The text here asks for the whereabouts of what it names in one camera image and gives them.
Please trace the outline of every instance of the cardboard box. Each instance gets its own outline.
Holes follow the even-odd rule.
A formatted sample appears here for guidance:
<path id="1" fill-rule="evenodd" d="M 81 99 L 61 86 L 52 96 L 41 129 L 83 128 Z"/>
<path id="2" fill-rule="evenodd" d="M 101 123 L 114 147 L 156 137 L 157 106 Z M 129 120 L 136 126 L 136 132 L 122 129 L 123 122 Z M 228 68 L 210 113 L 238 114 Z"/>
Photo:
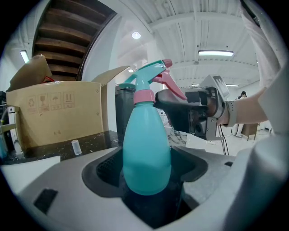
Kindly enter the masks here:
<path id="1" fill-rule="evenodd" d="M 41 84 L 45 76 L 52 76 L 45 57 L 43 55 L 34 56 L 13 76 L 7 92 Z"/>
<path id="2" fill-rule="evenodd" d="M 20 107 L 22 149 L 108 130 L 107 83 L 126 68 L 102 73 L 94 82 L 51 82 L 8 92 L 7 104 Z"/>

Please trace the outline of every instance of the stair step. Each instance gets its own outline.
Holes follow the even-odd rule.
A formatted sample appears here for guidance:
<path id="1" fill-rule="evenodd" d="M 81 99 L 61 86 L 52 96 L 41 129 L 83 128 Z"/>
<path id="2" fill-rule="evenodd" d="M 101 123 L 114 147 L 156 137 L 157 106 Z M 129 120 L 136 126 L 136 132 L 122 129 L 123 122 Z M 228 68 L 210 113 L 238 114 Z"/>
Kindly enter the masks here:
<path id="1" fill-rule="evenodd" d="M 51 76 L 51 78 L 55 81 L 75 81 L 76 80 L 75 77 L 64 76 L 64 75 L 55 75 L 55 74 L 53 74 Z"/>
<path id="2" fill-rule="evenodd" d="M 86 5 L 84 2 L 75 2 L 71 0 L 57 0 L 52 2 L 51 7 L 56 9 L 65 9 L 71 13 L 80 15 L 96 23 L 103 23 L 106 16 Z"/>
<path id="3" fill-rule="evenodd" d="M 45 38 L 68 41 L 81 46 L 88 46 L 92 37 L 80 31 L 55 24 L 43 23 L 39 30 L 39 36 Z"/>
<path id="4" fill-rule="evenodd" d="M 75 67 L 61 66 L 61 65 L 56 65 L 56 64 L 48 64 L 48 66 L 52 74 L 56 74 L 56 75 L 57 73 L 61 73 L 61 74 L 66 73 L 67 76 L 75 76 L 77 75 L 77 72 L 78 72 L 78 68 L 75 68 Z"/>
<path id="5" fill-rule="evenodd" d="M 78 65 L 81 64 L 81 58 L 71 56 L 71 55 L 64 55 L 61 53 L 48 52 L 48 51 L 36 51 L 34 55 L 44 55 L 48 62 L 49 60 L 58 60 L 58 61 L 74 63 Z"/>
<path id="6" fill-rule="evenodd" d="M 79 58 L 82 58 L 86 52 L 86 47 L 84 46 L 51 38 L 41 37 L 37 39 L 35 46 L 38 51 L 63 53 L 65 55 L 77 56 Z"/>
<path id="7" fill-rule="evenodd" d="M 101 12 L 103 15 L 108 17 L 110 14 L 112 14 L 114 11 L 107 7 L 105 4 L 101 3 L 100 1 L 91 1 L 91 0 L 73 0 L 74 2 L 78 2 L 80 4 L 84 4 L 91 9 Z"/>
<path id="8" fill-rule="evenodd" d="M 93 36 L 100 29 L 100 24 L 77 14 L 61 9 L 50 8 L 45 14 L 45 22 L 69 27 Z"/>

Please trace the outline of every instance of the white sleeve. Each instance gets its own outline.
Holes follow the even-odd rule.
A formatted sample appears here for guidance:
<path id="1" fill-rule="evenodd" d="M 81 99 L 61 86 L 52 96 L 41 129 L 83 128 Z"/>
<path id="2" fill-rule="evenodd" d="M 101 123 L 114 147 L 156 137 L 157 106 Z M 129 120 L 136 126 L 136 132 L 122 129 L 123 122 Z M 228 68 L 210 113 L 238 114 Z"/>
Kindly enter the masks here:
<path id="1" fill-rule="evenodd" d="M 267 88 L 280 70 L 278 59 L 262 29 L 258 27 L 248 12 L 241 6 L 242 19 L 255 47 L 260 75 L 260 86 Z"/>

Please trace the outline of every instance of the spray nozzle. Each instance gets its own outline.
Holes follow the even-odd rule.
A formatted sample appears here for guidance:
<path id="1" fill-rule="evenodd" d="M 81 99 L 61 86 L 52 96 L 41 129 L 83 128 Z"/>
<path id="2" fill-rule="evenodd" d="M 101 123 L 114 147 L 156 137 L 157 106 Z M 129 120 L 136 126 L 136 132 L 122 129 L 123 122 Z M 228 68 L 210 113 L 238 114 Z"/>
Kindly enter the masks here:
<path id="1" fill-rule="evenodd" d="M 165 64 L 166 68 L 169 68 L 172 66 L 172 60 L 171 59 L 165 59 L 165 60 L 162 60 L 163 63 Z"/>
<path id="2" fill-rule="evenodd" d="M 165 84 L 172 93 L 174 93 L 180 99 L 186 100 L 187 97 L 180 90 L 180 88 L 176 85 L 176 83 L 172 79 L 172 77 L 169 74 L 169 72 L 170 72 L 170 70 L 166 69 L 164 72 L 162 72 L 161 74 L 158 74 L 156 77 L 154 77 L 152 79 L 152 82 Z"/>

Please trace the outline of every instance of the pink bottle cap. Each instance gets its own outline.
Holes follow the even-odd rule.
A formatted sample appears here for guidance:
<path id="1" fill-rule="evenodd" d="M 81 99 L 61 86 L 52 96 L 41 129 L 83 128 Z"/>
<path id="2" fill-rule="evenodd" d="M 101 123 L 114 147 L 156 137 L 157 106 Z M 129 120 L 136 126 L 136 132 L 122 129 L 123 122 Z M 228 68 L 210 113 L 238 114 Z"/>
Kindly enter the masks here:
<path id="1" fill-rule="evenodd" d="M 166 65 L 166 68 L 169 68 L 169 67 L 172 66 L 172 60 L 171 59 L 165 59 L 165 60 L 162 60 L 162 61 Z"/>
<path id="2" fill-rule="evenodd" d="M 152 90 L 140 90 L 134 93 L 134 104 L 149 101 L 155 103 L 154 92 Z"/>

